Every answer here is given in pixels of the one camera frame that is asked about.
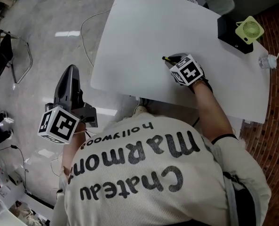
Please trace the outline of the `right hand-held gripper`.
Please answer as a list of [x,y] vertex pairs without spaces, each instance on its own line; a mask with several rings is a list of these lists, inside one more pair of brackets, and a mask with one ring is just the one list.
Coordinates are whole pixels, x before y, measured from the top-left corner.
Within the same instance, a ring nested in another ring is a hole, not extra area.
[[179,53],[169,56],[167,66],[180,85],[190,86],[204,76],[201,66],[190,54]]

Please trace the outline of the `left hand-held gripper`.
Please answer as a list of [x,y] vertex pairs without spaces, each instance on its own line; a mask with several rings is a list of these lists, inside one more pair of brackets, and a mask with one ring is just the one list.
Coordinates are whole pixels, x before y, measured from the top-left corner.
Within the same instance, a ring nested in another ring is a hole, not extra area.
[[38,136],[55,144],[69,144],[80,122],[96,128],[96,109],[85,103],[82,96],[79,69],[70,65],[56,86],[53,102],[45,105]]

